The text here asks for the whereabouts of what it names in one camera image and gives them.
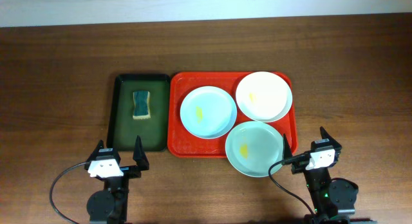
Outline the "green and yellow sponge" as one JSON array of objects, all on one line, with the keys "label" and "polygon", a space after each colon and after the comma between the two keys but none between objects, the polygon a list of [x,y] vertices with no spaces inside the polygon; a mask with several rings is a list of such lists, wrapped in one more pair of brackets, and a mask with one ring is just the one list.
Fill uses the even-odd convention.
[{"label": "green and yellow sponge", "polygon": [[133,92],[133,119],[142,120],[151,118],[150,108],[150,92],[149,91],[134,91]]}]

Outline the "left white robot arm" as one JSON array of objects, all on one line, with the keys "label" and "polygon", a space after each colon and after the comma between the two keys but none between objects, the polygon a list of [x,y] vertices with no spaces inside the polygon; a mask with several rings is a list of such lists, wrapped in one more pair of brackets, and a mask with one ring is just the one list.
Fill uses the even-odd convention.
[{"label": "left white robot arm", "polygon": [[129,181],[140,178],[142,171],[149,170],[149,161],[138,136],[133,151],[134,165],[121,166],[121,157],[115,148],[104,147],[100,141],[86,160],[85,170],[92,178],[104,183],[104,188],[92,194],[86,209],[90,223],[125,223]]}]

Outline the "light blue plate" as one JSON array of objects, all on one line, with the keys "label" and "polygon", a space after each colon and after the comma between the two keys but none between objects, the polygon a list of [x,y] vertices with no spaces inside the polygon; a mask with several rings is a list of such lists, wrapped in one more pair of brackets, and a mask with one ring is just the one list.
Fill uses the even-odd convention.
[{"label": "light blue plate", "polygon": [[202,86],[189,92],[180,106],[180,119],[190,134],[213,139],[228,133],[237,118],[234,99],[225,90]]}]

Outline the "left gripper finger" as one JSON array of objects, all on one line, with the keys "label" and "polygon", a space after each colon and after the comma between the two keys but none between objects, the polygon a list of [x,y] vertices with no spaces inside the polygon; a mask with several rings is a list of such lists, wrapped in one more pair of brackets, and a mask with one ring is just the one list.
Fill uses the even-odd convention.
[{"label": "left gripper finger", "polygon": [[94,148],[93,152],[90,154],[90,156],[87,158],[86,162],[90,163],[94,161],[97,158],[97,155],[99,154],[99,151],[101,149],[104,149],[104,141],[99,140],[96,148]]},{"label": "left gripper finger", "polygon": [[140,136],[137,136],[135,140],[133,160],[136,162],[136,165],[138,166],[140,171],[149,170],[149,161],[143,150],[142,140]]}]

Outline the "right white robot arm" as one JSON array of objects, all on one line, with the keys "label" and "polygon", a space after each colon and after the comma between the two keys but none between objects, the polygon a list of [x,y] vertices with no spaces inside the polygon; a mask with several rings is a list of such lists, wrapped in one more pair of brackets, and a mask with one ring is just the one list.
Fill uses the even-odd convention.
[{"label": "right white robot arm", "polygon": [[344,178],[331,178],[329,168],[339,160],[342,145],[323,127],[321,139],[311,143],[311,148],[293,156],[284,140],[282,165],[290,165],[292,174],[304,174],[314,210],[303,218],[304,223],[349,223],[355,214],[359,187]]}]

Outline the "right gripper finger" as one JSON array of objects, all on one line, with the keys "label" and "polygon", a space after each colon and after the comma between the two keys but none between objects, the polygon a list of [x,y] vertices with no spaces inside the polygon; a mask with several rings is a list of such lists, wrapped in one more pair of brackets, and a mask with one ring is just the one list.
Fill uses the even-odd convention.
[{"label": "right gripper finger", "polygon": [[322,139],[328,139],[328,143],[333,146],[334,149],[341,149],[342,145],[338,143],[326,130],[323,126],[320,127],[320,134]]},{"label": "right gripper finger", "polygon": [[289,159],[292,157],[292,152],[290,149],[290,145],[288,143],[287,137],[283,135],[283,159]]}]

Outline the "mint green plate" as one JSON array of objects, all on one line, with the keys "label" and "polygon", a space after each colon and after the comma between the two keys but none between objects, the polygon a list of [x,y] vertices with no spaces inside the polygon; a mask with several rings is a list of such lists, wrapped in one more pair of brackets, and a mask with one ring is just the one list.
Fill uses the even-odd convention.
[{"label": "mint green plate", "polygon": [[225,152],[230,164],[240,173],[267,177],[281,168],[270,166],[283,159],[283,136],[266,123],[244,122],[229,132]]}]

